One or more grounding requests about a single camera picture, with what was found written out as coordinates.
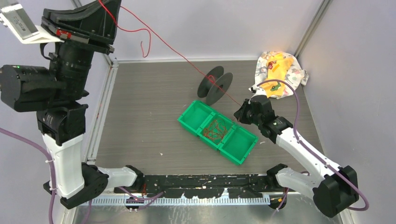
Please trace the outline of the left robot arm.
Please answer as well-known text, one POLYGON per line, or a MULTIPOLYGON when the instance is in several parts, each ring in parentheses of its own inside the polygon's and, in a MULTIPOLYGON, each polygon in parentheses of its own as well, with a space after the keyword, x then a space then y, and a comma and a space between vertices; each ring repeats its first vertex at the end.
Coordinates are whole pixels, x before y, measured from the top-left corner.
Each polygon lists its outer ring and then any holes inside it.
POLYGON ((36 112, 38 128, 46 145, 51 178, 44 184, 60 196, 61 204, 75 208, 99 196, 105 189, 124 187, 132 193, 143 189, 141 171, 127 165, 100 168, 81 160, 86 130, 88 95, 85 84, 95 52, 113 53, 119 0, 97 0, 72 10, 44 9, 41 25, 35 25, 15 0, 0 3, 0 21, 23 44, 39 44, 48 68, 4 65, 0 69, 1 101, 17 112, 36 112))

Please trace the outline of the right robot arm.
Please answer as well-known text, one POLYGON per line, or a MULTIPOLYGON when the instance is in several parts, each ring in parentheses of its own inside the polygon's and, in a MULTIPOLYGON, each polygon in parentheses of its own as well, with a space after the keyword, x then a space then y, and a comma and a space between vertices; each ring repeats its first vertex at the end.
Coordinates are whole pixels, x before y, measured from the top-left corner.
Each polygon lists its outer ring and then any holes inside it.
POLYGON ((360 198, 358 176, 351 166, 342 167, 307 142, 286 118, 277 116, 264 95, 245 99, 234 114, 242 124, 255 125, 261 134, 292 155, 308 172, 304 175, 285 164, 267 171, 271 191, 289 188, 313 200, 327 217, 335 217, 360 198))

